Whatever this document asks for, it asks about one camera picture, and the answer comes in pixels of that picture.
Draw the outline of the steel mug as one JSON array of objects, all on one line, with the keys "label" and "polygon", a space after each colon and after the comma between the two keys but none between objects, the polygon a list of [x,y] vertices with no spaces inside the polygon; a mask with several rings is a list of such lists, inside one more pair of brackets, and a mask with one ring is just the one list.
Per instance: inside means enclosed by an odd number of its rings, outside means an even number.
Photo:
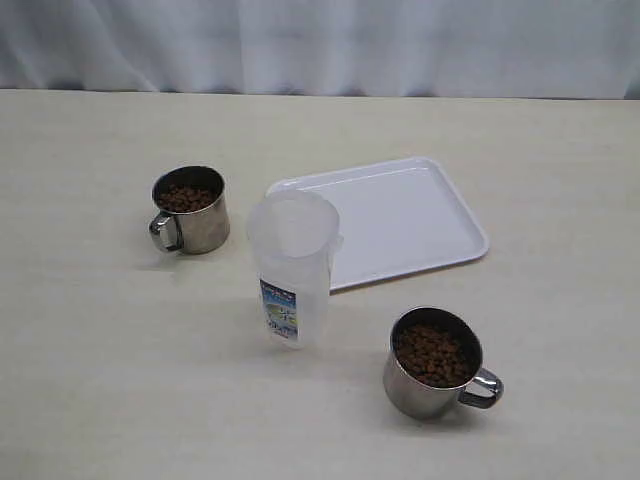
[{"label": "steel mug", "polygon": [[457,315],[420,306],[393,325],[383,386],[390,402],[418,420],[441,417],[457,404],[493,407],[502,380],[484,367],[483,347]]},{"label": "steel mug", "polygon": [[164,252],[198,255],[224,244],[230,233],[225,181],[207,166],[183,166],[162,175],[151,192],[157,215],[149,224]]}]

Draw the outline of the clear plastic container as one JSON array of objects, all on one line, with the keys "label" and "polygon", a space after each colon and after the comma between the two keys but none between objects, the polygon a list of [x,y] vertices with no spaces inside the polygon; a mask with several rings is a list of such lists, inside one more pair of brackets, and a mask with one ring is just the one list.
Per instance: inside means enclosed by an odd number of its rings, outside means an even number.
[{"label": "clear plastic container", "polygon": [[291,348],[313,345],[321,336],[334,256],[343,241],[339,227],[333,204],[300,190],[267,195],[248,217],[266,327]]}]

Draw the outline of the white plastic tray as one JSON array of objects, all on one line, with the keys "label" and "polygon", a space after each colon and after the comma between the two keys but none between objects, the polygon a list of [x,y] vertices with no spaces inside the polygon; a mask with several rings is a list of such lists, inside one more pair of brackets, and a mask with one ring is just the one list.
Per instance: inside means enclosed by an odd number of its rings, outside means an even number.
[{"label": "white plastic tray", "polygon": [[334,292],[482,258],[489,238],[442,167],[426,157],[283,179],[269,187],[314,192],[340,216]]}]

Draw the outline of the white curtain backdrop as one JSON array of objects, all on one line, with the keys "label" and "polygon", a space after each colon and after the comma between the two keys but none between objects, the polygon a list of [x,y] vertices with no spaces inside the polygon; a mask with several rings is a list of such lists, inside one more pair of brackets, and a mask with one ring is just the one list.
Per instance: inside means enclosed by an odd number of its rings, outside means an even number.
[{"label": "white curtain backdrop", "polygon": [[5,1],[5,88],[635,99],[635,1]]}]

